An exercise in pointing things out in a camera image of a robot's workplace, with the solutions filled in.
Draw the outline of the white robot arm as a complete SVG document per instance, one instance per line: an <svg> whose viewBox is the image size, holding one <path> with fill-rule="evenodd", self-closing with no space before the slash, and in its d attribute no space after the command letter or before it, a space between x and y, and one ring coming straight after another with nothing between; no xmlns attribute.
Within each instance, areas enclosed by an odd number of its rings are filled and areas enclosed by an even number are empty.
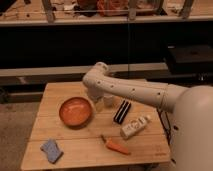
<svg viewBox="0 0 213 171"><path fill-rule="evenodd" d="M83 84L98 96L103 92L171 113L168 171L213 171L213 86L191 88L108 76L109 67L97 62Z"/></svg>

